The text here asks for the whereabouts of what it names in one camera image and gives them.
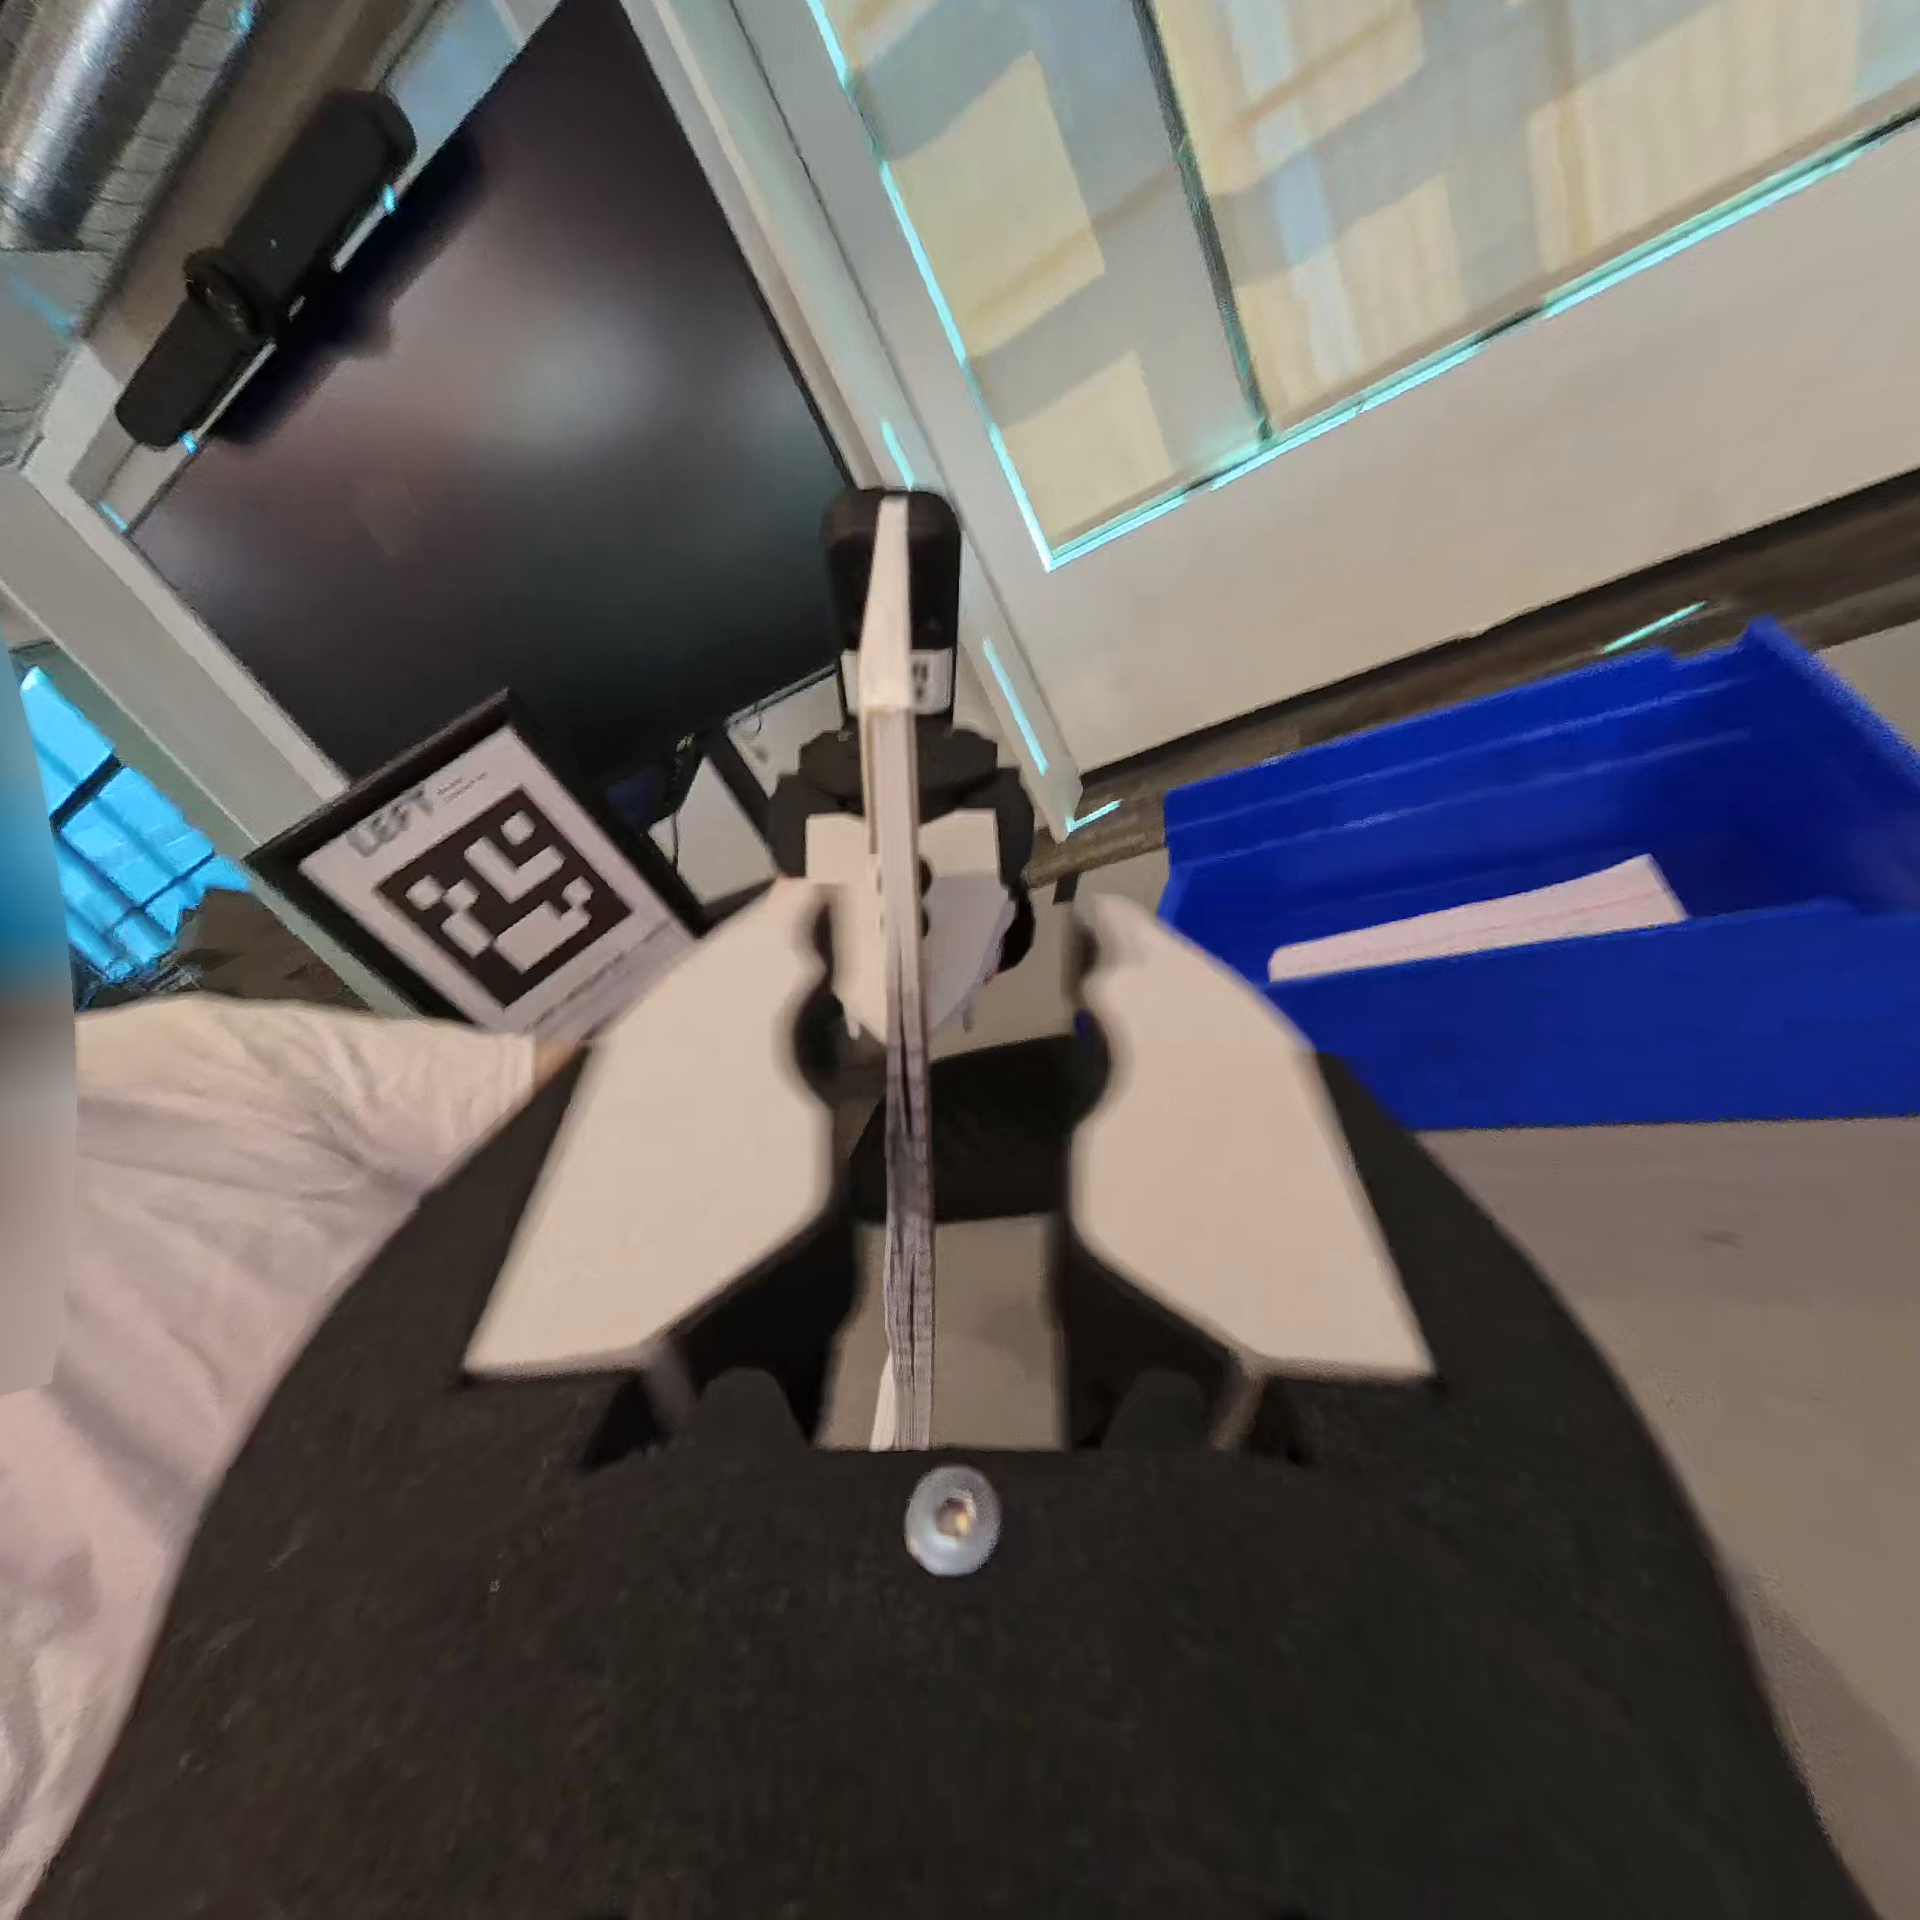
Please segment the white lined notepad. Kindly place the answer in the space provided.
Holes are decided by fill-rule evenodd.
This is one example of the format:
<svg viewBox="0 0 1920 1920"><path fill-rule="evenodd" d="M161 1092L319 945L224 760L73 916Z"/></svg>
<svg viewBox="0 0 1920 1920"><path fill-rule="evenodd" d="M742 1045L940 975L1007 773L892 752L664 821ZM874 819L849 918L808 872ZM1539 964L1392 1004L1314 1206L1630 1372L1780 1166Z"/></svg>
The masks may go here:
<svg viewBox="0 0 1920 1920"><path fill-rule="evenodd" d="M866 854L849 886L862 1014L882 1038L886 1381L876 1438L926 1452L935 1375L935 1224L922 940L922 785L913 665L910 495L881 493L858 637L858 748Z"/></svg>

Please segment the person's white shirt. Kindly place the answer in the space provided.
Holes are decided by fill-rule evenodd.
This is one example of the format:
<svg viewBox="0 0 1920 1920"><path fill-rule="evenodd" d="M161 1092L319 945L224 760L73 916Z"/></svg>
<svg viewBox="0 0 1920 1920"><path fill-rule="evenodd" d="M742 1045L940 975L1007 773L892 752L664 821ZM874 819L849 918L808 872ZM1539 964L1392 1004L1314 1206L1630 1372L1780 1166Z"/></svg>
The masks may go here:
<svg viewBox="0 0 1920 1920"><path fill-rule="evenodd" d="M99 1782L286 1368L574 1049L204 991L78 1020L65 1331L3 1412L3 1916Z"/></svg>

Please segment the blue plastic bin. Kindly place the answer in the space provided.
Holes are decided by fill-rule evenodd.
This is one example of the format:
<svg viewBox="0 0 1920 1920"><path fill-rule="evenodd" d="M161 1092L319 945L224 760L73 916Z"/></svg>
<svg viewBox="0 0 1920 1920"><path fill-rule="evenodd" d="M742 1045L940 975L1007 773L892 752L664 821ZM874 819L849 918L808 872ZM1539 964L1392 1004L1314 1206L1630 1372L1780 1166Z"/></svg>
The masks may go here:
<svg viewBox="0 0 1920 1920"><path fill-rule="evenodd" d="M1915 748L1772 621L1178 785L1163 835L1163 920L1408 1129L1915 1116ZM1640 854L1686 924L1267 981Z"/></svg>

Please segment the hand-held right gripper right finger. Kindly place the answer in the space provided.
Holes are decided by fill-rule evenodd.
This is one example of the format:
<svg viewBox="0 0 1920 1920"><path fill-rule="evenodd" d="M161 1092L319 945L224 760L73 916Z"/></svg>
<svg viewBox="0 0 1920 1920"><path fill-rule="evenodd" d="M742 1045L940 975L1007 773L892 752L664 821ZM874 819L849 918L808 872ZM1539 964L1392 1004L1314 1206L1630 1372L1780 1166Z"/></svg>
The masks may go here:
<svg viewBox="0 0 1920 1920"><path fill-rule="evenodd" d="M1073 1126L1073 1247L1220 1352L1208 1439L1280 1377L1415 1384L1433 1351L1320 1056L1260 990L1124 896L1080 912L1073 993L1104 1047Z"/></svg>

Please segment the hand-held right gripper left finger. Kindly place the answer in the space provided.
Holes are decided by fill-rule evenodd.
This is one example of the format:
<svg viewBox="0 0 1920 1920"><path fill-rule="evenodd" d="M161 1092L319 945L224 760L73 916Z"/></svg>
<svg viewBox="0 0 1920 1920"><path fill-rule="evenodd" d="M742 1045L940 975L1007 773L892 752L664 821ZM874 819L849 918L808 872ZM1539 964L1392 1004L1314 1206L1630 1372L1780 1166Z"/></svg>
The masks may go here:
<svg viewBox="0 0 1920 1920"><path fill-rule="evenodd" d="M849 1320L828 891L783 880L584 1054L465 1352L475 1382L734 1368L825 1419Z"/></svg>

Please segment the window with roller blind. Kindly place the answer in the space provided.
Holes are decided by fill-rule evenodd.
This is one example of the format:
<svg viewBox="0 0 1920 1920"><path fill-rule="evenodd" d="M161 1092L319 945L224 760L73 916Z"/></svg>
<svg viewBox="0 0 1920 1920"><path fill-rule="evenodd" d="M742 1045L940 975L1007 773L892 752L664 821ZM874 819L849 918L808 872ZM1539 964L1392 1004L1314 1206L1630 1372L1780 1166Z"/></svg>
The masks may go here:
<svg viewBox="0 0 1920 1920"><path fill-rule="evenodd" d="M1054 567L1915 120L1915 5L808 5Z"/></svg>

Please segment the large black wall screen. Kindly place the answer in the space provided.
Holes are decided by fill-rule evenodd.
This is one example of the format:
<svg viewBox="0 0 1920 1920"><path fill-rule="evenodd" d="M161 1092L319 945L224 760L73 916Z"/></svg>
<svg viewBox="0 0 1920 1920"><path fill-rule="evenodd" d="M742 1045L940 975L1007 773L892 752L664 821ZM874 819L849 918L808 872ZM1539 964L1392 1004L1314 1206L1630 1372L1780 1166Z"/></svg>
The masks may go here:
<svg viewBox="0 0 1920 1920"><path fill-rule="evenodd" d="M607 782L833 663L847 481L623 5L559 5L135 523L347 776L510 692Z"/></svg>

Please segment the silver ventilation duct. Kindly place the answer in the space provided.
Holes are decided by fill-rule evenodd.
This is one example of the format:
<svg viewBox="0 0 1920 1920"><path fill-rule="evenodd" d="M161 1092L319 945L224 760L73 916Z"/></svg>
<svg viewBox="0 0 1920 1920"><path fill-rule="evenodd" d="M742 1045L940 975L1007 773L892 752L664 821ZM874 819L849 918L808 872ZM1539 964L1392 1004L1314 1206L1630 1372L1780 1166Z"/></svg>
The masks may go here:
<svg viewBox="0 0 1920 1920"><path fill-rule="evenodd" d="M6 5L6 251L129 248L259 13L254 1Z"/></svg>

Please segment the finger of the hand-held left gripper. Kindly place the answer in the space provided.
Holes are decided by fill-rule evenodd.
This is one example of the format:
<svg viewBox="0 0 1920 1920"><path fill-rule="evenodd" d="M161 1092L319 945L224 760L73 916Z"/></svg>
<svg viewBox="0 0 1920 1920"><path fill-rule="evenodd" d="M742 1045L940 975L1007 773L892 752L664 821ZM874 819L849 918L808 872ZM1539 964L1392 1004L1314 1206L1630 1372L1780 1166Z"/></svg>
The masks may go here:
<svg viewBox="0 0 1920 1920"><path fill-rule="evenodd" d="M919 830L924 1009L929 1033L959 1020L1000 972L1012 926L1012 896L1001 880L1000 819L956 809Z"/></svg>
<svg viewBox="0 0 1920 1920"><path fill-rule="evenodd" d="M881 864L862 815L818 811L806 828L806 878L825 899L833 993L858 1040L887 1041Z"/></svg>

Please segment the framed tag sign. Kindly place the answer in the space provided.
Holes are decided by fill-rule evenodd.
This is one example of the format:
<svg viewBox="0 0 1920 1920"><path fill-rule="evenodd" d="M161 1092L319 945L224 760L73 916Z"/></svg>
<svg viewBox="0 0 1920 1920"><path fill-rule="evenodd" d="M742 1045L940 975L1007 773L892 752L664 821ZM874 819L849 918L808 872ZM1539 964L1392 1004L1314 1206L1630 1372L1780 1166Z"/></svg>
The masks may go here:
<svg viewBox="0 0 1920 1920"><path fill-rule="evenodd" d="M585 1041L707 934L646 831L505 689L247 853L247 871L428 1017Z"/></svg>

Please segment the torn written notepad sheet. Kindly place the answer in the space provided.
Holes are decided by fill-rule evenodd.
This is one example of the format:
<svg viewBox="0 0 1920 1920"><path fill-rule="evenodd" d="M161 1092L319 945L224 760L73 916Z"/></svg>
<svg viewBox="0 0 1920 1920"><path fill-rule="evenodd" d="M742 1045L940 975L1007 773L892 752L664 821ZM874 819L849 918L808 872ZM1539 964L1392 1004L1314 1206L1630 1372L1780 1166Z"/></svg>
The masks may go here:
<svg viewBox="0 0 1920 1920"><path fill-rule="evenodd" d="M1690 912L1651 854L1513 896L1439 908L1271 951L1271 985L1439 957L1591 940L1686 924Z"/></svg>

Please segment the black webcam bar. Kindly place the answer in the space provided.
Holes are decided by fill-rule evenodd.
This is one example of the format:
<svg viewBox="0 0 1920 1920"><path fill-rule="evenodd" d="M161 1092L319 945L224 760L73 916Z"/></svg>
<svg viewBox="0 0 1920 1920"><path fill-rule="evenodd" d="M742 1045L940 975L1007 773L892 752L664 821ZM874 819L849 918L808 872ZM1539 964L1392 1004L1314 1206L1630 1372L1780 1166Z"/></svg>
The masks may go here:
<svg viewBox="0 0 1920 1920"><path fill-rule="evenodd" d="M199 433L414 157L414 125L384 91L338 89L312 112L226 237L184 263L184 300L115 404L134 443Z"/></svg>

